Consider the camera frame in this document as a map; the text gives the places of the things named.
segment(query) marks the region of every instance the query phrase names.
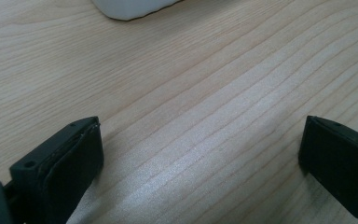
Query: white object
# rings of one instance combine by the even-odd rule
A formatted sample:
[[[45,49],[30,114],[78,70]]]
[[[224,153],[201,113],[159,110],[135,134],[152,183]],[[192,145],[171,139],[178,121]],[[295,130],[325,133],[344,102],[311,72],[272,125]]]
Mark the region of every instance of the white object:
[[[179,0],[92,0],[106,16],[128,21],[143,17]]]

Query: small hole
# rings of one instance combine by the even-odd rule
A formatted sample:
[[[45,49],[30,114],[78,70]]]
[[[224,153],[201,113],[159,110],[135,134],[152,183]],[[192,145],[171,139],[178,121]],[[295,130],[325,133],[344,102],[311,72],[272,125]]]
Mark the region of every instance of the small hole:
[[[36,162],[35,162],[35,161],[27,161],[27,162],[24,164],[25,168],[31,168],[31,167],[33,167],[33,166],[35,166],[35,165],[36,165]]]

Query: black plastic object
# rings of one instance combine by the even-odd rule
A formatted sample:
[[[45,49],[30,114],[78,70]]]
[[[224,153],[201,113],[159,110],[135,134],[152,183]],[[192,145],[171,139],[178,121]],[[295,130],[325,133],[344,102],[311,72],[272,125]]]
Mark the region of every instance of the black plastic object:
[[[10,167],[0,211],[11,216],[0,212],[0,223],[66,223],[102,167],[98,118],[67,125]]]
[[[309,116],[298,160],[358,218],[358,132]]]

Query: wooden table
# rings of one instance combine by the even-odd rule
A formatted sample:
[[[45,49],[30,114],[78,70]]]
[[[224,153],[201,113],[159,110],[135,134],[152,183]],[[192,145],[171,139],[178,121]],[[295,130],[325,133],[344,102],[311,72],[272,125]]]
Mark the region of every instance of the wooden table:
[[[358,0],[185,0],[134,21],[0,0],[0,180],[99,116],[69,223],[357,223],[297,164],[307,115],[358,131]]]

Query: wood grain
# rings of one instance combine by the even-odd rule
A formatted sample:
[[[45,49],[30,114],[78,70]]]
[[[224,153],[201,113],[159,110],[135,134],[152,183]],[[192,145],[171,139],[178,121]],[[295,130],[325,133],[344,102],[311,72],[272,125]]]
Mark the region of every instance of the wood grain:
[[[185,0],[124,22],[0,0],[0,180],[94,115],[105,166],[69,223],[358,223],[296,158],[307,115],[358,131],[358,1]]]

